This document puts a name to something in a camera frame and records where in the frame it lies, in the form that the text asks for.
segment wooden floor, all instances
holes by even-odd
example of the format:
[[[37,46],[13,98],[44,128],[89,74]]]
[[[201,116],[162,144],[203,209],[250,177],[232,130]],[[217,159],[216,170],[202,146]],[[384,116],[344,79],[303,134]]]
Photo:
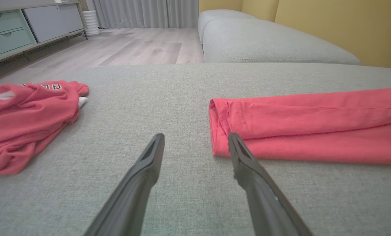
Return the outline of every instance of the wooden floor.
[[[0,65],[1,84],[63,80],[97,66],[203,63],[197,28],[102,30],[76,37]]]

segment gray curtain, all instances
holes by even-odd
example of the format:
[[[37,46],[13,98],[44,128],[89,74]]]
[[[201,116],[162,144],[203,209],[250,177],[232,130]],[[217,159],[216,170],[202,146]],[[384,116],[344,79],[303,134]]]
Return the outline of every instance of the gray curtain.
[[[93,0],[101,28],[197,27],[198,0]]]

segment sofa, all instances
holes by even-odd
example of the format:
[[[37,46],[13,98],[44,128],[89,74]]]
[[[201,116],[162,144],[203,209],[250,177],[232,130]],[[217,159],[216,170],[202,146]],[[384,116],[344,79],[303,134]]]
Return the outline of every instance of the sofa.
[[[305,62],[360,65],[350,52],[271,21],[237,11],[208,10],[200,14],[198,31],[204,61]]]
[[[331,63],[109,66],[66,80],[87,84],[89,101],[22,172],[0,176],[0,235],[83,234],[155,133],[164,133],[166,143],[142,235],[254,235],[231,160],[212,155],[210,99],[387,88],[391,69]],[[314,235],[391,235],[391,166],[259,162]]]

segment red garment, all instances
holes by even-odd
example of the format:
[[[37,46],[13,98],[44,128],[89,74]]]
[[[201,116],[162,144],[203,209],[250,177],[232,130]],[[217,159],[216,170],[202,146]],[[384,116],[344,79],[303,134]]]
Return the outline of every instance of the red garment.
[[[257,158],[391,164],[391,88],[212,99],[213,154],[238,133]]]
[[[79,96],[88,86],[78,82],[1,85],[0,175],[19,173],[61,130],[79,115]]]

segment cabinet top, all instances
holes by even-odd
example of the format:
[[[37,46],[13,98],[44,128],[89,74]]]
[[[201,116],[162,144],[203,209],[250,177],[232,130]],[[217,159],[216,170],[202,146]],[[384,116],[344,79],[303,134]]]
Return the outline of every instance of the cabinet top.
[[[36,5],[25,5],[25,6],[18,6],[15,8],[3,8],[3,9],[0,9],[0,11],[29,9],[29,8],[38,8],[38,7],[45,7],[45,6],[59,6],[59,5],[65,5],[65,4],[78,4],[78,3],[79,3],[79,0],[68,0],[65,3],[44,3],[44,4],[36,4]]]

